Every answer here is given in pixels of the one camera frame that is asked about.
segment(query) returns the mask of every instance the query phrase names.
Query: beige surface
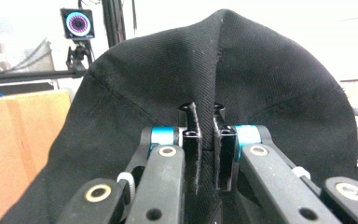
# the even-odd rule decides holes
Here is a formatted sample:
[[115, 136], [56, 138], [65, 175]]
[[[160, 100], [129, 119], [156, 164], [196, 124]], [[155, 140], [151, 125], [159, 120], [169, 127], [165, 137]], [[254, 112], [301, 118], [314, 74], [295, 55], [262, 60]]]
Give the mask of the beige surface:
[[46, 164], [69, 106], [67, 91], [0, 98], [0, 217]]

